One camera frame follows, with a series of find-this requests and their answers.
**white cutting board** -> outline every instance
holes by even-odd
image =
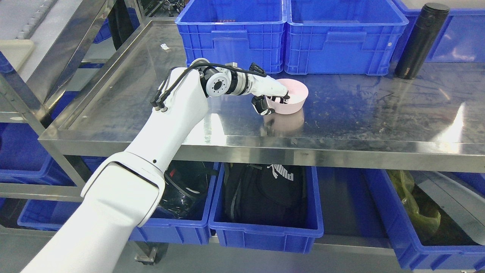
[[[0,40],[0,51],[18,71],[29,58],[34,48],[31,40]]]

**crate handle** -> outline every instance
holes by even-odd
[[[367,32],[335,32],[330,31],[327,33],[327,42],[338,43],[355,43],[365,41]]]
[[[247,40],[247,30],[213,30],[213,40]]]

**yellow plastic bag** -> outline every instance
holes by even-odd
[[[421,242],[429,240],[439,228],[440,212],[433,205],[424,205],[420,210],[412,194],[415,186],[414,179],[408,171],[387,170],[387,172]]]

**puma logo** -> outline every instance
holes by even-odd
[[[283,165],[280,164],[271,164],[266,167],[267,169],[272,168],[273,171],[273,176],[278,178],[278,173],[281,174],[284,178],[293,181],[294,174],[293,173],[288,173],[288,171],[283,167]]]

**black bag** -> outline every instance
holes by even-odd
[[[211,175],[217,172],[209,163],[172,160],[164,173],[165,191],[155,218],[200,220]]]
[[[232,222],[305,227],[305,168],[226,164],[224,212]]]

